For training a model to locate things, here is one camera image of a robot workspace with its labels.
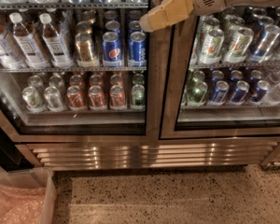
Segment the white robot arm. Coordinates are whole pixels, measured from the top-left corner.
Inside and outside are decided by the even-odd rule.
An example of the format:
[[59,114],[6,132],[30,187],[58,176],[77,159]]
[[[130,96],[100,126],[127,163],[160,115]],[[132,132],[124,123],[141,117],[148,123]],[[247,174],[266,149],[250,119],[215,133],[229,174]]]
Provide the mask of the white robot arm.
[[162,0],[140,18],[140,25],[151,33],[180,23],[190,15],[209,15],[234,6],[278,7],[280,0]]

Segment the white gripper with vent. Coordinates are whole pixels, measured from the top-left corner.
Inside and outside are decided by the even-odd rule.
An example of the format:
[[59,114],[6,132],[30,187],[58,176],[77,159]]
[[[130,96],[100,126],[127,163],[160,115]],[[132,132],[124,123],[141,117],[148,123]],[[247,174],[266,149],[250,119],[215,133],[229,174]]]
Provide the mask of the white gripper with vent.
[[210,15],[226,8],[226,0],[162,0],[140,18],[140,26],[146,33],[172,26],[186,20],[189,15]]

